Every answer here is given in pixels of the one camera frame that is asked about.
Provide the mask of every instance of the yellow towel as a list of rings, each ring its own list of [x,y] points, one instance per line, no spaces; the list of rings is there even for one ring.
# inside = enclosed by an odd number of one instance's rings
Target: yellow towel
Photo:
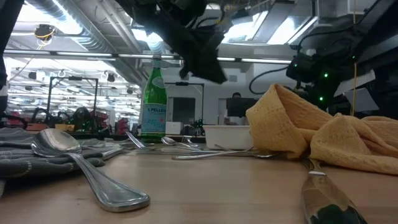
[[[286,151],[350,169],[398,175],[398,121],[331,116],[280,85],[246,111],[254,147]]]

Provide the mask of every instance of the green glass bottle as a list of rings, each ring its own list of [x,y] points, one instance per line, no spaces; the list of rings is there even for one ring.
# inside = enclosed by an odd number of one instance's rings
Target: green glass bottle
[[[161,56],[154,56],[154,70],[144,92],[141,138],[144,142],[158,143],[166,134],[167,94],[160,71]]]

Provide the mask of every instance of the gray knitted fabric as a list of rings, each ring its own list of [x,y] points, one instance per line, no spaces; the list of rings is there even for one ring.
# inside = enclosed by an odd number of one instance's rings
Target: gray knitted fabric
[[[0,197],[5,181],[18,177],[60,175],[80,169],[69,157],[43,158],[30,148],[33,134],[19,128],[0,129]],[[120,147],[97,139],[81,140],[82,156],[96,167],[105,163],[102,152]]]

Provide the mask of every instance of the wooden table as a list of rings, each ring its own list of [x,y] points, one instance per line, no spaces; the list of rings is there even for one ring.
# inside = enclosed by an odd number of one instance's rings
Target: wooden table
[[[149,207],[109,213],[97,206],[83,175],[8,192],[0,223],[305,223],[300,197],[307,171],[298,162],[219,157],[172,161],[165,155],[115,157],[101,168],[152,197]],[[368,223],[398,223],[398,178],[326,167]]]

